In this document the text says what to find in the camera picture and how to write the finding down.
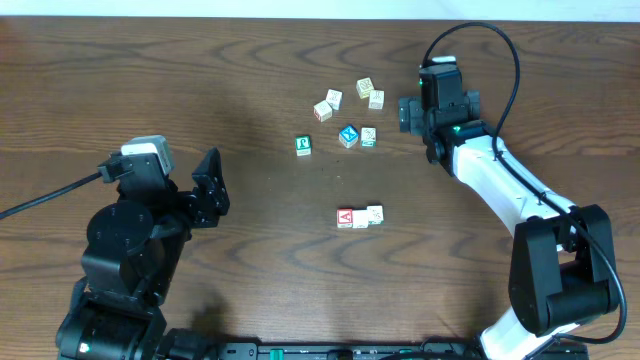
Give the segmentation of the green picture block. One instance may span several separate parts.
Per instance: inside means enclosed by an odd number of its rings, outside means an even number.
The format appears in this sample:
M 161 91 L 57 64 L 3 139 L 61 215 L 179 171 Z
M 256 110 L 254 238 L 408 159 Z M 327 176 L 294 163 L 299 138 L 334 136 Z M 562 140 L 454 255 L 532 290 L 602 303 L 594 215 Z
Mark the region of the green picture block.
M 367 207 L 367 219 L 370 225 L 380 225 L 384 223 L 384 209 L 382 205 L 371 205 Z

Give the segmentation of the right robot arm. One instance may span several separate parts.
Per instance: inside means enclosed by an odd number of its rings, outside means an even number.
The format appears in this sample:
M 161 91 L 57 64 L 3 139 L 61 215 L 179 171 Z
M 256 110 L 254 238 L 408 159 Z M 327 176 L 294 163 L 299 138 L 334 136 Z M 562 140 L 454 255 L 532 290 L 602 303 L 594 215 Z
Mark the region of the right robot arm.
M 615 265 L 609 216 L 556 194 L 507 150 L 481 119 L 476 92 L 402 97 L 401 131 L 419 136 L 430 162 L 470 187 L 513 237 L 509 309 L 479 337 L 486 359 L 533 359 L 562 340 L 588 344 L 574 330 L 613 311 L 623 332 L 628 302 Z

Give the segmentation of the red letter A block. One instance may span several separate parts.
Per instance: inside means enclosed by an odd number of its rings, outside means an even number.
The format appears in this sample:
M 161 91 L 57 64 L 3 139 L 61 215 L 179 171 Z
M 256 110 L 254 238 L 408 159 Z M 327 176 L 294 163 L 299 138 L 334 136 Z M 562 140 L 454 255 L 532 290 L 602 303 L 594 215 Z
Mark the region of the red letter A block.
M 353 210 L 350 208 L 341 208 L 336 210 L 336 223 L 338 228 L 353 227 Z

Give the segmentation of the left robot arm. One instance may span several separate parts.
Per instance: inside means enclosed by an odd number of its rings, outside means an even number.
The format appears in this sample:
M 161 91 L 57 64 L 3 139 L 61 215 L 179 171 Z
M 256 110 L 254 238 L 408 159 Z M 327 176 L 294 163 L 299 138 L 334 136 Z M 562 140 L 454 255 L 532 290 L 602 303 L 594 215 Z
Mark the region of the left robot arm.
M 98 167 L 117 183 L 117 201 L 86 230 L 84 277 L 56 335 L 61 359 L 156 359 L 166 320 L 160 311 L 186 242 L 213 228 L 230 201 L 221 156 L 212 148 L 181 191 L 154 153 L 114 153 Z

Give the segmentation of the plain white block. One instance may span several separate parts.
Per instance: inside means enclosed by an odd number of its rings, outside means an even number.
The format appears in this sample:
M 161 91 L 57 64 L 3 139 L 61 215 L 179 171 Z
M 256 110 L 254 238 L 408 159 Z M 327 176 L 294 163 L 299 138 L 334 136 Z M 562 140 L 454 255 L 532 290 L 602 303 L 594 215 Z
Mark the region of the plain white block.
M 368 226 L 368 211 L 366 209 L 354 209 L 352 211 L 352 227 L 354 229 L 363 229 Z

